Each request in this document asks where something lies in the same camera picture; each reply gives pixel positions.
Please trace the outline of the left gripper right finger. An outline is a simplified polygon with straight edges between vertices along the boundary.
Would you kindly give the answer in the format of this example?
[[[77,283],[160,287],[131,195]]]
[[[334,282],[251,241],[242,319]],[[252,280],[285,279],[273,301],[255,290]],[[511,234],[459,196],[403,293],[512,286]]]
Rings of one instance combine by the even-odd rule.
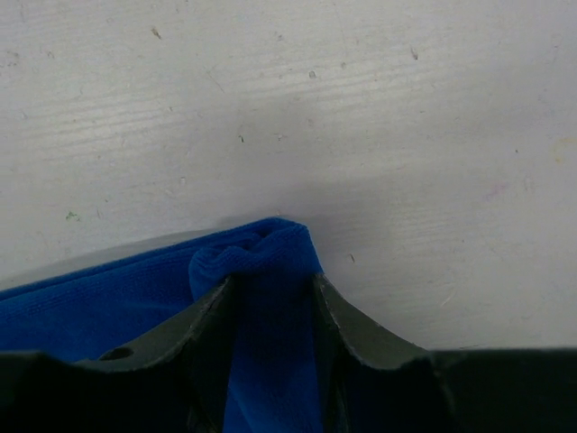
[[[313,279],[313,335],[327,432],[573,432],[572,348],[428,351]]]

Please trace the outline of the blue towel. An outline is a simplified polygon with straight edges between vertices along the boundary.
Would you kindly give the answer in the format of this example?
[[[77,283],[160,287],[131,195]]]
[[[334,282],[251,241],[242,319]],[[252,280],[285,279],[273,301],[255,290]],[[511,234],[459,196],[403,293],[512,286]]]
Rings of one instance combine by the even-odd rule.
[[[319,432],[310,278],[321,264],[308,229],[267,218],[1,295],[1,347],[63,361],[135,339],[239,278],[238,334],[224,428]]]

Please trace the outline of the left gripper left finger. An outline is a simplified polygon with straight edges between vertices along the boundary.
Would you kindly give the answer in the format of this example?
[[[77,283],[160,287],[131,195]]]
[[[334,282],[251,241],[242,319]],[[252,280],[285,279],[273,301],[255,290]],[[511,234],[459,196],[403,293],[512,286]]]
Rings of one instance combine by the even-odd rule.
[[[1,354],[3,432],[220,432],[235,339],[227,278],[96,360]]]

